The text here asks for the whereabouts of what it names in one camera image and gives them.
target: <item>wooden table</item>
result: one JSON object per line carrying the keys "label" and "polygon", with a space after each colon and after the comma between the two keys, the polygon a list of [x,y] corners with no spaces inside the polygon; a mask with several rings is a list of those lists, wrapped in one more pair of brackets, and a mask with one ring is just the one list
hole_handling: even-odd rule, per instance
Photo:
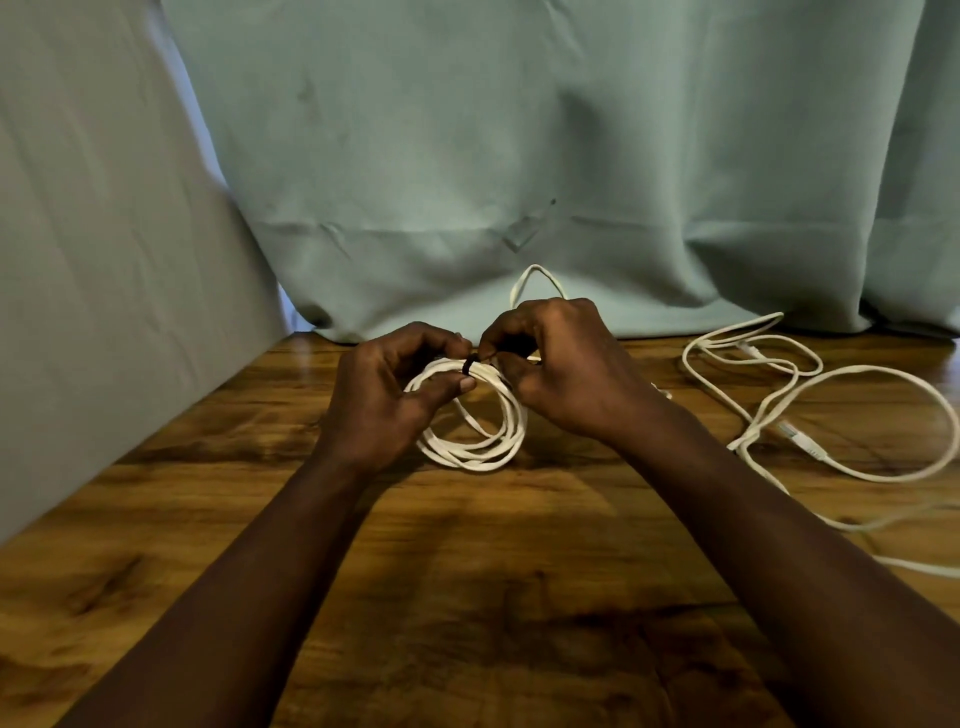
{"label": "wooden table", "polygon": [[[828,367],[902,368],[960,401],[950,342],[805,341]],[[741,422],[680,373],[682,342],[628,347],[648,377],[729,440]],[[0,724],[52,724],[263,507],[317,436],[339,351],[313,334],[290,337],[0,548]],[[711,375],[750,404],[779,381]],[[468,406],[497,417],[485,389]],[[832,380],[790,420],[842,461],[882,473],[920,467],[946,438],[935,405],[882,376]],[[456,429],[450,413],[438,429]],[[833,517],[865,519],[920,495],[847,478],[775,435],[756,452],[803,503]],[[958,481],[953,465],[922,492],[960,499]],[[375,490],[387,485],[303,648],[277,725],[806,722],[786,671],[724,582],[609,450],[532,417],[520,455],[498,473],[440,469],[413,451]],[[960,564],[960,513],[859,543]],[[960,618],[960,583],[900,575]]]}

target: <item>white cable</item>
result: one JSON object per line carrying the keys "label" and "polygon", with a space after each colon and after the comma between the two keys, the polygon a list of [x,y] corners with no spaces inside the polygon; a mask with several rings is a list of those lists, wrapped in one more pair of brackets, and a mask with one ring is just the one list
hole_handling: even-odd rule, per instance
{"label": "white cable", "polygon": [[[534,271],[540,271],[553,283],[562,298],[566,298],[564,288],[553,275],[540,265],[531,265],[522,274],[510,291],[510,308],[516,308],[517,299],[523,292],[523,286]],[[531,356],[531,360],[539,361],[538,356]],[[405,392],[420,389],[420,385],[438,372],[454,372],[462,370],[465,359],[436,359],[407,384]],[[503,376],[490,364],[473,362],[470,365],[470,376],[479,381],[487,382],[500,400],[500,410],[503,412],[503,424],[496,432],[488,432],[472,415],[460,404],[460,400],[453,403],[460,410],[460,414],[473,430],[483,436],[479,443],[455,443],[437,437],[433,429],[428,427],[417,441],[417,447],[424,455],[435,463],[446,465],[449,468],[462,468],[468,471],[482,473],[492,471],[509,463],[520,449],[523,438],[527,434],[527,410],[514,397],[510,385]]]}
{"label": "white cable", "polygon": [[[861,480],[869,480],[874,483],[906,483],[914,480],[921,480],[922,478],[938,473],[945,468],[954,457],[956,457],[957,451],[960,449],[960,419],[957,418],[956,411],[952,406],[950,406],[950,403],[947,401],[947,399],[932,385],[923,379],[920,379],[918,376],[913,376],[907,372],[902,372],[899,369],[890,369],[888,367],[877,367],[872,365],[840,367],[839,369],[834,369],[830,372],[824,372],[823,360],[809,347],[804,346],[799,341],[791,339],[788,336],[763,333],[763,331],[766,331],[768,328],[771,328],[779,323],[782,318],[782,313],[771,313],[766,316],[760,316],[759,318],[751,321],[745,321],[742,324],[734,324],[733,326],[719,328],[716,331],[711,331],[710,333],[706,333],[703,336],[699,336],[690,341],[684,347],[684,352],[681,355],[681,361],[690,375],[707,387],[710,392],[712,392],[719,400],[724,402],[730,407],[730,409],[732,409],[746,421],[746,429],[744,429],[743,433],[739,437],[730,442],[727,445],[727,448],[736,452],[736,454],[739,455],[740,458],[752,470],[763,475],[763,477],[769,480],[772,484],[790,495],[790,492],[786,489],[783,483],[777,480],[769,471],[760,466],[754,460],[750,454],[750,446],[759,439],[760,433],[763,431],[763,429],[780,417],[784,410],[790,406],[793,400],[795,400],[805,390],[834,376],[861,374],[863,372],[882,372],[884,374],[899,376],[900,378],[906,379],[911,384],[914,384],[927,392],[941,406],[944,412],[947,413],[950,423],[950,442],[948,447],[944,450],[944,453],[935,462],[931,463],[925,468],[915,471],[914,473],[905,473],[903,475],[875,475],[872,473],[862,473],[861,471],[856,471],[853,468],[848,468],[842,463],[838,463],[836,460],[830,457],[827,451],[818,445],[813,438],[806,433],[801,432],[790,423],[781,421],[778,425],[780,431],[786,435],[791,442],[794,443],[794,445],[802,449],[815,460],[819,460],[820,462],[831,466],[841,473],[846,473],[847,475],[851,475]],[[732,336],[716,338],[717,336],[730,334],[733,331],[739,331],[744,328],[748,330]],[[802,370],[797,364],[789,359],[766,356],[756,347],[756,343],[761,341],[786,342],[808,357],[813,362],[813,367],[811,369]],[[714,353],[716,350],[721,349],[738,349],[746,356],[746,358],[729,358]],[[727,395],[726,392],[693,369],[689,362],[690,353],[693,351],[703,353],[715,361],[733,366],[765,365],[779,372],[789,374],[790,379],[780,389],[777,389],[767,395],[756,409],[756,413],[751,415],[746,409],[733,401],[733,399]],[[803,384],[799,384],[799,381],[802,377],[810,378]],[[814,515],[832,528],[852,533],[876,530],[891,523],[915,516],[923,511],[935,508],[957,507],[958,505],[960,504],[952,502],[924,502],[910,506],[909,508],[901,509],[889,516],[858,524],[834,521],[833,519],[829,519],[826,516],[821,516],[820,514]],[[922,573],[960,579],[960,568],[956,567],[935,566],[915,561],[904,561],[903,559],[892,559],[885,556],[875,556],[875,558],[880,563],[887,564],[888,566],[898,566],[904,569],[920,571]]]}

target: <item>teal curtain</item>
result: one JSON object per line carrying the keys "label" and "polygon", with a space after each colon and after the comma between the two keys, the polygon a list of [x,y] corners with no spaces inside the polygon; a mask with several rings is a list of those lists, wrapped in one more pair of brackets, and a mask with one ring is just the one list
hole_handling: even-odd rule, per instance
{"label": "teal curtain", "polygon": [[956,0],[164,8],[237,204],[331,338],[476,339],[530,263],[620,336],[774,310],[960,331]]}

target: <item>forearm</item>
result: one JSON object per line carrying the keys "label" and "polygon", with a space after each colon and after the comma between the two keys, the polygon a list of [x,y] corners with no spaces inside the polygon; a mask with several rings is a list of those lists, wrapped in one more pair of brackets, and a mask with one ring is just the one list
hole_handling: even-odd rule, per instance
{"label": "forearm", "polygon": [[960,715],[960,627],[747,468],[688,412],[668,402],[657,408],[658,426],[617,448],[684,523],[824,717],[893,726]]}
{"label": "forearm", "polygon": [[266,726],[361,489],[305,464],[61,726]]}

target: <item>hand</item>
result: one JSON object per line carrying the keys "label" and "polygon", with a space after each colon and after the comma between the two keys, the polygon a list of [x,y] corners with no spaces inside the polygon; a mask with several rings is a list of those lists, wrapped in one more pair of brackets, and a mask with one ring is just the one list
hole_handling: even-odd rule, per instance
{"label": "hand", "polygon": [[367,477],[392,465],[438,409],[476,386],[459,372],[436,374],[416,392],[403,392],[407,382],[438,354],[463,359],[471,349],[460,334],[415,323],[345,353],[314,457]]}
{"label": "hand", "polygon": [[[540,350],[538,366],[526,357]],[[496,356],[522,404],[565,430],[612,447],[667,402],[637,371],[587,299],[527,301],[493,322],[481,359]]]}

